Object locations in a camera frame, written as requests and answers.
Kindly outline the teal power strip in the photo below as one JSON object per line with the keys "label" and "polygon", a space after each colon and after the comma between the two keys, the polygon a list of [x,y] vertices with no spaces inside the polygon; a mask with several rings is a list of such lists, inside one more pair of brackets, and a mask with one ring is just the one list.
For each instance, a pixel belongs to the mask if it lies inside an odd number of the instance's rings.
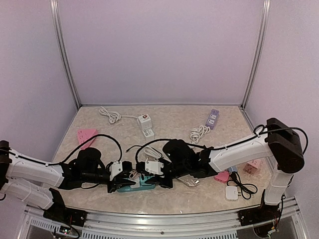
{"label": "teal power strip", "polygon": [[[153,159],[154,161],[159,161],[160,159],[163,159],[169,162],[169,159],[165,158],[160,151],[150,146],[145,147],[144,154],[147,156],[147,160]],[[124,192],[152,190],[156,187],[156,185],[154,183],[152,184],[146,183],[146,181],[149,180],[150,178],[151,176],[144,176],[142,178],[141,174],[133,173],[129,176],[129,179],[131,181],[134,181],[135,185],[125,186],[123,188],[118,189],[117,191],[120,193],[124,193]],[[195,179],[191,175],[185,175],[185,176],[179,177],[177,178],[177,180],[190,188],[196,187],[199,184],[199,180]]]}

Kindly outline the pink triangular power strip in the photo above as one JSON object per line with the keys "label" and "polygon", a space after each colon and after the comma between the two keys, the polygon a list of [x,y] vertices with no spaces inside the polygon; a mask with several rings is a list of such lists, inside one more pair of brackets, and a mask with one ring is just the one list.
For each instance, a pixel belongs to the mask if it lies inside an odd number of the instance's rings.
{"label": "pink triangular power strip", "polygon": [[89,142],[87,142],[85,144],[84,144],[84,142],[97,134],[98,134],[98,131],[94,128],[80,128],[80,129],[78,129],[77,139],[78,139],[78,143],[82,145],[80,148],[81,149],[88,148],[93,143],[94,139],[90,140]]}

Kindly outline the white cube socket adapter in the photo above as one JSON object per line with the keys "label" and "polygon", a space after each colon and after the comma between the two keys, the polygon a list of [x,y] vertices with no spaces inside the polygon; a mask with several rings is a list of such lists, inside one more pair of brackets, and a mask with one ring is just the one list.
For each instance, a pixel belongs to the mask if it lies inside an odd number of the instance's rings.
{"label": "white cube socket adapter", "polygon": [[151,117],[148,114],[138,116],[137,122],[141,130],[147,130],[153,127]]}

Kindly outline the white power strip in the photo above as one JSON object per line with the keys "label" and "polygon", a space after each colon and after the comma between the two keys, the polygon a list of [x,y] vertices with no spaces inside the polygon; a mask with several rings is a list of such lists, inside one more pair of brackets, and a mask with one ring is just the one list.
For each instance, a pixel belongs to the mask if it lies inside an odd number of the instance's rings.
{"label": "white power strip", "polygon": [[[105,107],[100,107],[99,114],[101,116],[107,117],[110,124],[115,124],[115,123],[119,122],[122,118],[135,119],[137,122],[137,118],[138,118],[137,116],[121,115],[119,112],[109,111]],[[153,140],[155,138],[155,133],[153,131],[153,128],[150,128],[147,130],[141,130],[141,132],[142,132],[144,139],[146,141],[150,141],[150,140]]]}

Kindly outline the small white cube charger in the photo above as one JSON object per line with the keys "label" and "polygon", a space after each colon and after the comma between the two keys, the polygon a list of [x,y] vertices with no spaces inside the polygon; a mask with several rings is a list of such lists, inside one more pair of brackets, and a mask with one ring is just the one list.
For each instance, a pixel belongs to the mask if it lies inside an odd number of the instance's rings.
{"label": "small white cube charger", "polygon": [[129,179],[130,179],[131,181],[134,181],[136,184],[138,184],[138,183],[140,182],[140,177],[141,177],[140,173],[131,174],[131,175],[129,176]]}

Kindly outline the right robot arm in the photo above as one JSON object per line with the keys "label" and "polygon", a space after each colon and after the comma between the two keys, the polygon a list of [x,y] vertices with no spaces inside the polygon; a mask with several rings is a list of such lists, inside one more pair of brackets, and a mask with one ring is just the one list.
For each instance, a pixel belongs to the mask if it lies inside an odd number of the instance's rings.
{"label": "right robot arm", "polygon": [[195,178],[216,176],[218,173],[252,160],[272,158],[276,170],[263,194],[262,205],[255,210],[255,217],[265,221],[281,201],[282,195],[293,175],[305,165],[304,154],[308,148],[302,146],[299,134],[306,132],[298,127],[288,127],[277,118],[270,118],[266,125],[255,127],[250,136],[220,147],[199,146],[182,139],[163,139],[163,153],[169,158],[141,162],[137,158],[136,170],[153,175],[153,183],[163,188],[172,188],[172,180],[180,176],[192,175]]}

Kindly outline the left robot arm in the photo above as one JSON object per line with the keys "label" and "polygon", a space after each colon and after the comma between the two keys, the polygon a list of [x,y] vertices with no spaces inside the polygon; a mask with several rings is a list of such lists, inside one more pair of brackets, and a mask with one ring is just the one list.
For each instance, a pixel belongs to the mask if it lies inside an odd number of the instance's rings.
{"label": "left robot arm", "polygon": [[70,216],[60,190],[80,188],[84,183],[106,185],[108,193],[135,185],[128,179],[132,170],[129,161],[117,160],[105,165],[101,152],[92,147],[75,149],[78,156],[59,163],[28,158],[0,142],[0,192],[9,194],[50,212],[63,222]]}

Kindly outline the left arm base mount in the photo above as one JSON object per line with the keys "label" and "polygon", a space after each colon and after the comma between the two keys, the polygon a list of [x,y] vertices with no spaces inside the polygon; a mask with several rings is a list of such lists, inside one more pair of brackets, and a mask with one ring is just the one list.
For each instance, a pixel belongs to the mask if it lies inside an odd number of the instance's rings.
{"label": "left arm base mount", "polygon": [[53,205],[44,210],[43,216],[67,225],[83,227],[88,213],[84,210],[66,207],[59,191],[52,188],[49,188],[49,191],[53,196]]}

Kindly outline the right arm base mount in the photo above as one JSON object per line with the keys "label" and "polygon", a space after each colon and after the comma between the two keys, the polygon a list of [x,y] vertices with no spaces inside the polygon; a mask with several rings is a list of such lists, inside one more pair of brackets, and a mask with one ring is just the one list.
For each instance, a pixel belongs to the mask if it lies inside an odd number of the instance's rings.
{"label": "right arm base mount", "polygon": [[262,193],[261,204],[257,207],[242,209],[238,214],[238,218],[241,226],[248,226],[257,223],[266,222],[269,220],[278,219],[280,220],[283,211],[283,205],[279,209],[280,204],[283,203],[284,193],[281,195],[279,204],[277,205],[266,205],[265,203],[265,192]]}

